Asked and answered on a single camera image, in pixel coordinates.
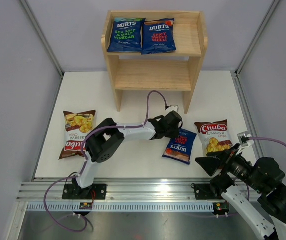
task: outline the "wooden shelf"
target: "wooden shelf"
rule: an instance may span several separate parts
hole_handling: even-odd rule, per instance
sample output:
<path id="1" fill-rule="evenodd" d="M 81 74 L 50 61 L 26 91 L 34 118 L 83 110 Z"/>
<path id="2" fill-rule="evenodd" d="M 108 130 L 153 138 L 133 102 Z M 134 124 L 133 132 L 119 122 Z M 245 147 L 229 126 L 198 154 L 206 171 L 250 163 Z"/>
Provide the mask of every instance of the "wooden shelf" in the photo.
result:
<path id="1" fill-rule="evenodd" d="M 176 51 L 141 55 L 140 52 L 107 52 L 114 18 L 146 18 L 146 21 L 174 18 Z M 120 111 L 122 92 L 128 90 L 165 90 L 183 92 L 187 113 L 207 50 L 205 17 L 201 11 L 109 11 L 101 37 L 116 109 Z M 140 56 L 119 59 L 119 56 Z M 146 56 L 188 57 L 187 61 L 160 60 Z"/>
<path id="2" fill-rule="evenodd" d="M 169 53 L 149 54 L 149 56 L 176 56 L 176 57 L 201 57 L 196 24 L 174 23 L 174 42 L 176 51 Z M 107 52 L 107 55 L 140 56 L 140 52 Z"/>
<path id="3" fill-rule="evenodd" d="M 115 78 L 117 90 L 192 90 L 187 61 L 119 60 Z"/>

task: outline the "white table surface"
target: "white table surface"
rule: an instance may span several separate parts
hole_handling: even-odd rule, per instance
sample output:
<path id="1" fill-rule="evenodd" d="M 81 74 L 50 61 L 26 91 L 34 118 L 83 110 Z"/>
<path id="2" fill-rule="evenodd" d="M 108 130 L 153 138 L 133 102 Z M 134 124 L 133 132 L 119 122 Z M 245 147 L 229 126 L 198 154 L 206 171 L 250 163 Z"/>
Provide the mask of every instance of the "white table surface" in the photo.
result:
<path id="1" fill-rule="evenodd" d="M 178 113 L 183 128 L 196 132 L 194 122 L 215 122 L 228 119 L 228 129 L 235 144 L 237 134 L 246 131 L 244 117 L 228 71 L 201 71 L 188 114 L 183 112 L 181 92 L 162 92 L 169 105 L 179 105 Z M 96 125 L 105 118 L 117 123 L 141 123 L 146 115 L 147 91 L 123 91 L 121 111 L 117 112 L 106 72 L 66 72 L 49 124 L 35 178 L 63 178 L 78 172 L 83 158 L 80 156 L 58 160 L 64 146 L 63 111 L 80 113 L 96 110 Z M 149 117 L 165 114 L 163 99 L 153 93 L 150 97 Z M 162 158 L 169 139 L 132 141 L 121 144 L 112 158 L 102 163 L 96 178 L 208 178 L 194 161 L 202 157 L 197 136 L 190 165 Z M 243 156 L 252 163 L 252 148 Z"/>

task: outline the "chip bag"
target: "chip bag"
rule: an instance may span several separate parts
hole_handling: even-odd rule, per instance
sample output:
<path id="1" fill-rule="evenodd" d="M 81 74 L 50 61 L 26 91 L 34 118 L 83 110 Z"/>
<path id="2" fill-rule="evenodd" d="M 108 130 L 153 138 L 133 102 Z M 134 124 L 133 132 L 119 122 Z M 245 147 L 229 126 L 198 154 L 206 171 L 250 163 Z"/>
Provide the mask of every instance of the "chip bag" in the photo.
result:
<path id="1" fill-rule="evenodd" d="M 65 118 L 65 145 L 61 151 L 61 154 L 59 155 L 59 159 L 64 159 L 75 155 L 83 156 L 81 153 L 81 143 L 90 130 L 93 129 L 95 112 L 95 110 L 81 113 L 63 111 Z"/>
<path id="2" fill-rule="evenodd" d="M 199 139 L 202 142 L 203 153 L 220 152 L 233 147 L 231 137 L 227 129 L 227 120 L 218 122 L 196 122 Z"/>
<path id="3" fill-rule="evenodd" d="M 114 18 L 108 52 L 140 52 L 144 18 Z"/>
<path id="4" fill-rule="evenodd" d="M 173 18 L 145 21 L 141 54 L 168 53 L 176 50 L 173 38 Z"/>
<path id="5" fill-rule="evenodd" d="M 196 133 L 180 129 L 177 138 L 171 138 L 163 154 L 164 158 L 174 159 L 189 165 Z"/>

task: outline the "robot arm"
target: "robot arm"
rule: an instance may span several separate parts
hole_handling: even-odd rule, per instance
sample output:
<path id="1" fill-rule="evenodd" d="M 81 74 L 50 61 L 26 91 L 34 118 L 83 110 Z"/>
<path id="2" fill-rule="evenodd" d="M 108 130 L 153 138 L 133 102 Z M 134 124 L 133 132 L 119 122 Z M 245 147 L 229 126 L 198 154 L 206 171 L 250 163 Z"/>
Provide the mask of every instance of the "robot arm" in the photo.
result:
<path id="1" fill-rule="evenodd" d="M 273 158 L 260 158 L 254 166 L 239 153 L 240 144 L 230 150 L 211 153 L 195 161 L 213 176 L 220 168 L 221 173 L 210 181 L 210 189 L 216 196 L 222 196 L 246 220 L 260 240 L 286 240 L 286 186 L 282 183 L 283 171 Z M 274 226 L 265 220 L 235 187 L 228 173 L 246 183 L 261 194 L 258 202 L 271 216 Z"/>
<path id="2" fill-rule="evenodd" d="M 177 137 L 182 126 L 182 118 L 177 112 L 171 111 L 166 116 L 149 119 L 141 127 L 134 127 L 139 125 L 140 123 L 115 123 L 111 118 L 102 121 L 95 129 L 107 126 L 117 126 L 119 128 L 105 129 L 88 138 L 85 144 L 85 154 L 88 161 L 83 173 L 72 180 L 75 188 L 90 188 L 99 163 L 111 158 L 122 142 Z"/>

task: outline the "burts logo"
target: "burts logo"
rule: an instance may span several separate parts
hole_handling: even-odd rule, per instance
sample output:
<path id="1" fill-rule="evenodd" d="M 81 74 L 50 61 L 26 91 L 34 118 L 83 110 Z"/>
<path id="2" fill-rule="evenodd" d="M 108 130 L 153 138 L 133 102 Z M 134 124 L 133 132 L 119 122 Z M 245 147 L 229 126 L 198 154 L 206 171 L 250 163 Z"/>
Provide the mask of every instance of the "burts logo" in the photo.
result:
<path id="1" fill-rule="evenodd" d="M 209 131 L 221 131 L 221 132 L 225 132 L 227 131 L 227 126 L 223 125 L 223 124 L 207 124 L 207 125 L 203 125 L 201 127 L 201 133 L 202 134 L 206 134 Z"/>
<path id="2" fill-rule="evenodd" d="M 168 29 L 168 28 L 169 28 L 168 25 L 163 24 L 163 25 L 158 25 L 158 26 L 150 26 L 149 30 L 152 31 L 152 30 L 160 30 L 160 29 Z"/>
<path id="3" fill-rule="evenodd" d="M 81 144 L 81 141 L 67 141 L 64 147 L 64 151 L 80 151 Z"/>
<path id="4" fill-rule="evenodd" d="M 117 24 L 118 28 L 124 28 L 124 27 L 131 27 L 131 26 L 135 26 L 136 22 L 135 21 L 131 21 L 131 22 L 123 22 L 123 23 L 119 23 Z"/>

